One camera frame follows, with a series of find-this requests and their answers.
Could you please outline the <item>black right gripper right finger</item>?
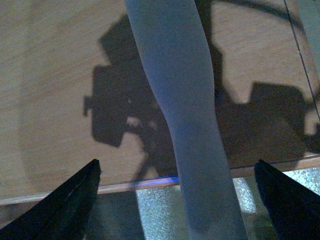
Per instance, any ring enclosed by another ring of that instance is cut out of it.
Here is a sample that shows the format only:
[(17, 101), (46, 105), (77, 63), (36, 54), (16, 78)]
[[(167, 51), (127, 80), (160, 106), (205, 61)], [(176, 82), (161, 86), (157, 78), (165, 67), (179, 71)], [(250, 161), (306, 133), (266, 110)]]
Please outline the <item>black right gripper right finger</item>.
[(320, 196), (259, 160), (254, 177), (261, 200), (281, 240), (320, 238)]

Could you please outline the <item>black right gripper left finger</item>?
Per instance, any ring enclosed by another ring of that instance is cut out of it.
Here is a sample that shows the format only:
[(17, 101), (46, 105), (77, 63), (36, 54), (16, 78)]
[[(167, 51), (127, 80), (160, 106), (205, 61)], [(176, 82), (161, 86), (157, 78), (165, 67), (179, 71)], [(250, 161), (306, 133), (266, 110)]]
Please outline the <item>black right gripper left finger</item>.
[(82, 240), (97, 198), (101, 167), (93, 159), (0, 230), (2, 240)]

